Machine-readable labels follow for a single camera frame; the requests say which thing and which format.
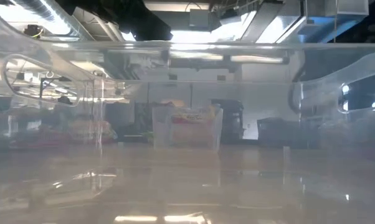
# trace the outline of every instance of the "fluorescent light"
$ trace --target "fluorescent light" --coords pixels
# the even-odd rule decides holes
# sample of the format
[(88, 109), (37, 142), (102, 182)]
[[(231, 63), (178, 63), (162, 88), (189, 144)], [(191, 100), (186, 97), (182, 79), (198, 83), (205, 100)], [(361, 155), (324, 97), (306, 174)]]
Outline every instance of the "fluorescent light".
[(150, 11), (172, 11), (189, 12), (190, 9), (208, 10), (208, 3), (188, 3), (188, 2), (145, 2), (145, 6)]
[[(204, 223), (206, 220), (202, 215), (191, 216), (191, 215), (167, 215), (164, 217), (166, 222), (195, 222)], [(116, 222), (155, 222), (157, 217), (155, 216), (144, 216), (144, 215), (131, 215), (131, 216), (117, 216), (114, 221)]]
[(155, 222), (157, 217), (153, 216), (117, 216), (115, 217), (114, 221), (116, 222)]
[(233, 62), (283, 63), (283, 58), (272, 58), (256, 55), (233, 55), (230, 57), (230, 60)]
[(199, 53), (199, 52), (178, 52), (171, 51), (172, 58), (196, 58), (201, 60), (223, 60), (222, 55), (218, 54), (208, 54), (208, 53)]
[(343, 90), (343, 94), (347, 94), (349, 92), (349, 86), (348, 85), (344, 85), (342, 87), (342, 90)]
[(306, 17), (302, 17), (293, 27), (291, 27), (286, 33), (284, 33), (277, 41), (277, 44), (282, 43), (287, 37), (289, 37), (298, 27), (306, 21)]

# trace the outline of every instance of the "clear plastic box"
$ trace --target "clear plastic box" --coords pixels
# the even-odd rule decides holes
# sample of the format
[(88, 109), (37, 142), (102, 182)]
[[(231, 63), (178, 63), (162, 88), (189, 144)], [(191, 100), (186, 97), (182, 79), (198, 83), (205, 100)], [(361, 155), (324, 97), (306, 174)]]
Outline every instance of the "clear plastic box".
[[(344, 108), (373, 77), (375, 44), (44, 42), (0, 19), (0, 223), (375, 223), (375, 102)], [(175, 147), (170, 101), (219, 107), (218, 150)]]
[(153, 107), (154, 148), (179, 147), (219, 150), (222, 109), (178, 108), (174, 105)]

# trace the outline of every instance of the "wire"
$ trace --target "wire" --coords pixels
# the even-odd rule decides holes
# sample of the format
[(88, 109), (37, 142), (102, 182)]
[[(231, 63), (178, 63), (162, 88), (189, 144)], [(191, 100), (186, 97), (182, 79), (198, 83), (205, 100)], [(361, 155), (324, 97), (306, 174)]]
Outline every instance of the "wire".
[(187, 9), (188, 9), (188, 7), (190, 6), (190, 4), (192, 4), (192, 3), (195, 4), (195, 5), (197, 5), (198, 8), (201, 9), (201, 6), (198, 5), (197, 3), (195, 3), (195, 2), (189, 2), (189, 3), (186, 5), (185, 12), (187, 11)]
[(36, 38), (36, 37), (40, 36), (43, 32), (44, 32), (44, 28), (42, 27), (42, 28), (40, 29), (40, 32), (39, 32), (38, 34), (36, 34), (36, 35), (32, 35), (31, 37), (32, 37), (32, 38)]
[(216, 12), (216, 11), (220, 11), (220, 10), (233, 9), (235, 7), (238, 7), (240, 9), (240, 8), (248, 7), (249, 5), (254, 4), (256, 2), (259, 2), (259, 1), (260, 0), (253, 0), (253, 1), (250, 1), (250, 2), (248, 2), (248, 3), (246, 3), (242, 6), (237, 6), (235, 3), (233, 3), (233, 4), (230, 4), (228, 6), (220, 7), (217, 10), (214, 10), (214, 11)]
[(82, 14), (82, 22), (83, 23), (91, 24), (96, 19), (95, 17), (93, 17), (91, 20), (85, 21), (85, 10), (82, 9), (82, 13), (81, 14)]
[[(339, 0), (336, 1), (336, 16), (335, 16), (335, 32), (337, 30), (337, 16), (338, 16)], [(336, 43), (336, 35), (333, 39), (333, 42)]]
[[(26, 63), (27, 63), (27, 60), (24, 60), (24, 63), (23, 63), (23, 65), (21, 66), (21, 68), (20, 68), (20, 70), (18, 71), (18, 73), (21, 73), (21, 71), (23, 70), (23, 68), (24, 68), (24, 66), (26, 65)], [(14, 78), (14, 80), (13, 80), (11, 86), (16, 82), (16, 80), (17, 80), (17, 74), (16, 74), (16, 77)]]

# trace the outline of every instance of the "reflective surface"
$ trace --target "reflective surface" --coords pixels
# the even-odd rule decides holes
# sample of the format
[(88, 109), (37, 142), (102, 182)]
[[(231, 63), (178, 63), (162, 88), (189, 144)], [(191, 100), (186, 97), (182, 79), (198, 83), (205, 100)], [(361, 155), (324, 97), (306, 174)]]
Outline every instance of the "reflective surface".
[[(375, 223), (375, 110), (339, 105), (375, 45), (54, 43), (1, 22), (0, 223)], [(15, 58), (72, 80), (73, 105), (12, 91)], [(153, 144), (170, 105), (222, 109), (217, 135), (187, 134), (219, 148)]]

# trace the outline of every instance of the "transparent plastic wall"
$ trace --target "transparent plastic wall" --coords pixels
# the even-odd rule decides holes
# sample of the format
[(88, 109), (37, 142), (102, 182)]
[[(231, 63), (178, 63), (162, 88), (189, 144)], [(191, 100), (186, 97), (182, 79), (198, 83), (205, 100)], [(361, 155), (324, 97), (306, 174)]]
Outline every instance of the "transparent plastic wall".
[(0, 19), (16, 222), (375, 223), (375, 45), (44, 42)]

